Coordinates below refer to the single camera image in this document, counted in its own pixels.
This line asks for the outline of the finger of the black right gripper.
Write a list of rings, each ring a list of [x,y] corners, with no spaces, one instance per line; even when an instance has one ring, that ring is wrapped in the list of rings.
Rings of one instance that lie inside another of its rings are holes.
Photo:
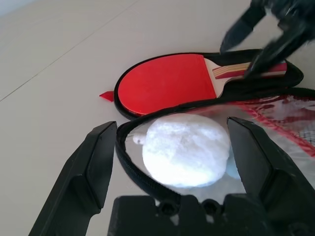
[[[244,78],[252,78],[284,61],[308,41],[305,31],[285,31],[281,37],[271,41],[249,65]]]
[[[220,53],[239,45],[253,31],[254,27],[266,16],[265,9],[261,6],[249,6],[244,14],[226,32],[220,46]]]

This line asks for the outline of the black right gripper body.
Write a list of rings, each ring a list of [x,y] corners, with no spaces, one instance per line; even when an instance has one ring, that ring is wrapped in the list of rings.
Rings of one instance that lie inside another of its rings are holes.
[[[254,27],[265,17],[266,12],[278,20],[278,27],[283,34],[274,43],[278,47],[290,44],[305,44],[315,39],[315,2],[313,0],[252,0],[251,7],[257,7],[249,26]]]

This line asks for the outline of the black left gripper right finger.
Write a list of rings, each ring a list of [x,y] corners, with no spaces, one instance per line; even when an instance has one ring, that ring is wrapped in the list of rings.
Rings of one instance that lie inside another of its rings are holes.
[[[245,191],[258,197],[278,236],[315,234],[315,190],[291,157],[258,125],[227,120]]]

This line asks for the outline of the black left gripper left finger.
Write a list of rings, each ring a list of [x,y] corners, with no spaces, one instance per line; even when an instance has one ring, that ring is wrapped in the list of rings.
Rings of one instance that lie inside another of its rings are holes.
[[[63,166],[31,236],[84,236],[104,207],[113,169],[117,124],[95,127]]]

